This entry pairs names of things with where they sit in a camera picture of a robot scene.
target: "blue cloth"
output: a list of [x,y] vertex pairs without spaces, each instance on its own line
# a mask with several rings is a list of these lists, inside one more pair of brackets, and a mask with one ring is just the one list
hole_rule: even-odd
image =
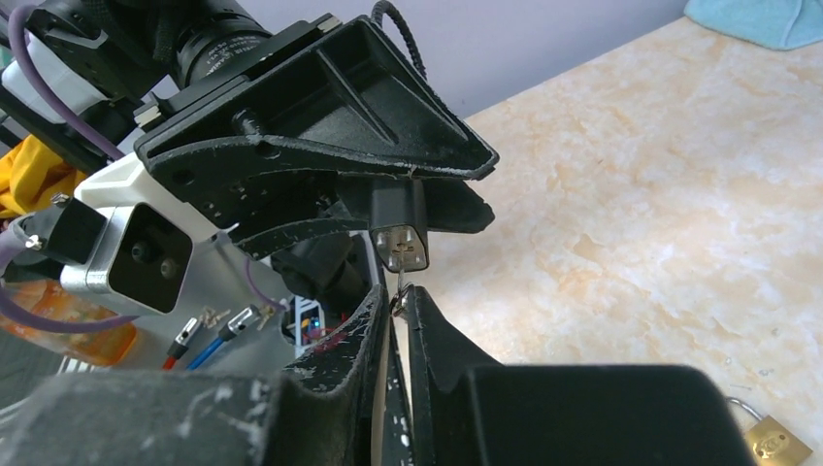
[[774,50],[823,40],[822,0],[689,0],[685,14],[703,27]]

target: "blue wire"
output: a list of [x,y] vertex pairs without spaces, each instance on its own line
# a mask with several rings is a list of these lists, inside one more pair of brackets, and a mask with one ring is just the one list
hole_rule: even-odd
[[209,356],[211,356],[215,351],[217,351],[217,349],[220,348],[220,345],[222,344],[223,341],[220,340],[219,337],[215,338],[214,341],[206,349],[203,349],[203,352],[198,354],[193,361],[191,361],[187,366],[185,366],[186,370],[190,371],[192,369],[197,369],[198,367],[200,367],[200,365],[206,362],[206,359],[209,359]]

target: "camera lens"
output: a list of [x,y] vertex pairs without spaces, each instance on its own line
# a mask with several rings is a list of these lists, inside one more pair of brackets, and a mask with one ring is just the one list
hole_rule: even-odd
[[206,0],[178,37],[172,77],[180,89],[188,87],[271,36],[233,0]]

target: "metal pin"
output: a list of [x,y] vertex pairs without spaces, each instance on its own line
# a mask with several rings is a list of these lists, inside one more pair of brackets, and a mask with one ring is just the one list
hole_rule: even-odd
[[31,235],[26,240],[25,246],[30,250],[41,250],[43,248],[43,240],[37,235]]

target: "towel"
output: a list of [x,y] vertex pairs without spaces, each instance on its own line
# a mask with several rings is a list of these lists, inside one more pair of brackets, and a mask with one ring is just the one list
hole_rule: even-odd
[[28,136],[0,159],[0,218],[45,209],[52,195],[71,194],[83,180],[83,172]]
[[703,27],[773,50],[823,40],[823,0],[689,0],[685,14]]

